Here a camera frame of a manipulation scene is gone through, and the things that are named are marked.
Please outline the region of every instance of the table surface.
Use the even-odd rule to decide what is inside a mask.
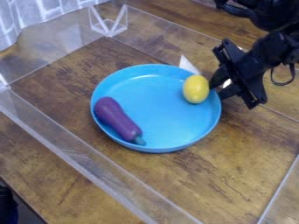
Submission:
[[[192,1],[127,2],[247,49],[266,34],[244,18]],[[146,63],[160,61],[102,38],[12,89],[202,222],[256,223],[298,154],[298,79],[287,87],[267,80],[264,107],[248,111],[238,97],[226,100],[219,126],[202,141],[175,153],[150,155],[112,142],[90,116],[98,83],[118,69]],[[1,178],[47,222],[143,223],[3,114],[0,121]]]

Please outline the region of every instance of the transparent acrylic wall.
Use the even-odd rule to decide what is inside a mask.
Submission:
[[[268,223],[299,223],[299,156],[258,222],[258,224]]]
[[[156,191],[152,187],[154,183],[146,177],[136,177],[126,171],[119,166],[122,160],[112,158],[103,150],[104,143],[103,147],[99,146],[95,149],[91,146],[92,143],[83,141],[82,137],[71,132],[71,127],[62,124],[60,119],[56,121],[52,113],[43,106],[35,106],[33,99],[17,87],[19,83],[25,84],[27,76],[37,75],[33,71],[41,70],[63,57],[71,57],[71,53],[80,48],[88,48],[87,44],[103,37],[111,37],[115,41],[124,43],[156,58],[160,63],[178,65],[184,55],[203,74],[211,77],[219,64],[211,52],[211,49],[220,43],[218,39],[130,6],[123,7],[120,16],[119,12],[119,7],[104,4],[72,12],[47,25],[39,24],[24,30],[13,48],[0,53],[0,73],[5,80],[0,93],[0,109],[143,221],[147,223],[200,223],[200,215],[196,218],[191,216],[191,213],[194,215],[195,211],[202,210],[196,207],[198,204],[184,211],[179,205],[179,199],[176,200],[175,190],[170,193],[164,189]],[[17,51],[19,57],[11,57],[13,51]],[[86,101],[82,97],[74,99],[74,103]]]

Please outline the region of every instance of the lemon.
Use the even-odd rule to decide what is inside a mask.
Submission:
[[[183,96],[191,103],[200,103],[210,95],[210,82],[198,74],[191,75],[183,83]]]

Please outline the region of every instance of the wood grain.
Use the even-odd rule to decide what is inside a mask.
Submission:
[[[231,38],[247,49],[264,35],[246,19],[192,1],[127,2],[218,39]],[[174,38],[159,41],[167,43],[168,53],[178,50]],[[211,75],[212,45],[202,44],[202,56],[210,56],[212,65],[203,70]],[[298,154],[299,85],[280,88],[266,81],[266,107],[248,111],[236,97],[226,100],[218,128],[200,142],[179,152],[150,155],[112,142],[90,115],[99,82],[116,70],[148,63],[163,62],[103,38],[20,79],[12,90],[200,221],[256,223]],[[50,223],[140,222],[4,116],[0,131],[0,174]]]
[[[200,221],[255,223],[298,153],[298,123],[267,108],[248,112],[224,101],[218,128],[190,149],[164,155],[126,149],[95,125],[90,97],[108,74],[150,62],[158,63],[103,38],[12,88]]]

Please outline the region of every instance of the blue plate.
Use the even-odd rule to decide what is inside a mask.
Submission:
[[[214,90],[203,103],[183,98],[183,82],[192,75],[167,65],[131,66],[112,73],[98,85],[91,97],[91,114],[107,135],[127,148],[164,153],[195,144],[220,119],[220,99]],[[124,141],[94,113],[99,98],[110,96],[143,130],[146,146]]]

